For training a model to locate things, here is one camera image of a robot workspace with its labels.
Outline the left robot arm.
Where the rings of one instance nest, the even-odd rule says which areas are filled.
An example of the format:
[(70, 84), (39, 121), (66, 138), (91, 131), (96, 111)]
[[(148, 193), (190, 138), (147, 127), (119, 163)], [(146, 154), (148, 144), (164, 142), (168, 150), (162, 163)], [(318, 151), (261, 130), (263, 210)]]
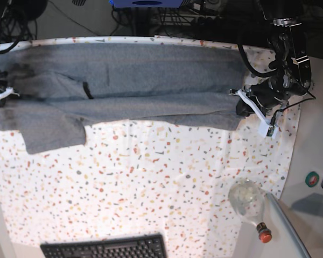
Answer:
[(278, 105), (287, 103), (293, 95), (308, 94), (312, 73), (306, 53), (306, 37), (300, 16), (304, 13), (301, 1), (257, 1), (266, 25), (260, 26), (268, 36), (275, 53), (268, 72), (258, 72), (249, 62), (242, 39), (251, 27), (246, 25), (237, 36), (237, 46), (247, 69), (264, 81), (245, 89), (248, 100), (266, 115)]

